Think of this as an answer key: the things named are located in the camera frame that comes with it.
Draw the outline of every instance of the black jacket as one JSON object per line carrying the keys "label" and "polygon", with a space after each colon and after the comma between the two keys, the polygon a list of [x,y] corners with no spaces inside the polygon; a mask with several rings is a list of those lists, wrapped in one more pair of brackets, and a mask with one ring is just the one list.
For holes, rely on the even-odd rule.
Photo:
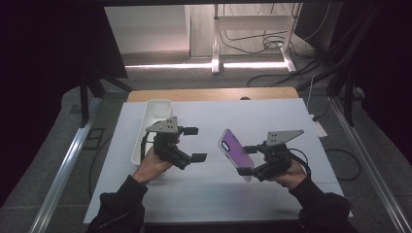
{"label": "black jacket", "polygon": [[[142,199],[148,188],[128,176],[116,193],[100,195],[100,210],[90,223],[91,232],[140,232],[145,217]],[[306,232],[355,233],[348,221],[351,203],[334,193],[323,193],[310,179],[290,191],[302,206],[299,221]]]}

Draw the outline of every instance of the white tray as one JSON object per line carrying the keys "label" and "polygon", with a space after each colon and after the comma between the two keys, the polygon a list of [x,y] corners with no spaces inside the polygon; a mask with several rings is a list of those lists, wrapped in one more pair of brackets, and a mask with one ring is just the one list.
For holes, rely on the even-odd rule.
{"label": "white tray", "polygon": [[[134,146],[134,151],[131,156],[131,162],[135,165],[140,165],[140,151],[141,143],[143,137],[146,135],[146,128],[152,124],[170,118],[173,115],[172,110],[172,101],[155,99],[148,101],[145,109],[145,115],[143,116],[142,123],[140,125],[139,136],[137,137],[136,144]],[[150,133],[148,136],[148,142],[154,140],[155,133]],[[148,152],[149,148],[152,146],[152,143],[146,143],[145,153]]]}

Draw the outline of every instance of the person's left hand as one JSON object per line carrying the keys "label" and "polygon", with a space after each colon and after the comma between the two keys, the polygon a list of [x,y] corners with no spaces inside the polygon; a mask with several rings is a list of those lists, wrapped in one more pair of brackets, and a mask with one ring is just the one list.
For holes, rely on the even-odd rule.
{"label": "person's left hand", "polygon": [[148,184],[172,166],[171,163],[160,160],[151,147],[132,177],[138,183]]}

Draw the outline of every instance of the purple phone case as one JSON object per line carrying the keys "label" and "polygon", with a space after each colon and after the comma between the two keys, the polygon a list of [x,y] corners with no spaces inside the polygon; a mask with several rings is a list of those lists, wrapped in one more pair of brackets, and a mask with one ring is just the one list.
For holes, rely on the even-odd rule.
{"label": "purple phone case", "polygon": [[[230,159],[230,161],[236,168],[255,168],[254,161],[246,153],[246,151],[243,149],[243,146],[239,143],[236,136],[234,136],[230,129],[226,129],[223,132],[221,139],[219,140],[219,149],[221,149],[221,151]],[[251,176],[244,176],[243,178],[246,182],[252,180]]]}

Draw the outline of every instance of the white tabletop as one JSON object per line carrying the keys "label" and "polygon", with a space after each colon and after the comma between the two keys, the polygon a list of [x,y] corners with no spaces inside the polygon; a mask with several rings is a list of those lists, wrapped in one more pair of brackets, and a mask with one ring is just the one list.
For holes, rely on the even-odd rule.
{"label": "white tabletop", "polygon": [[[85,223],[97,215],[99,195],[116,192],[136,169],[130,161],[140,131],[146,103],[124,103],[100,178],[86,213]],[[288,190],[276,183],[246,183],[218,148],[226,128],[244,146],[266,140],[268,131],[303,129],[287,143],[309,158],[312,180],[325,192],[342,195],[302,99],[173,102],[179,125],[198,127],[196,136],[181,136],[179,149],[191,155],[208,153],[203,163],[185,170],[172,167],[148,185],[144,197],[145,222],[233,222],[297,219],[301,209]],[[251,154],[256,166],[261,153]]]}

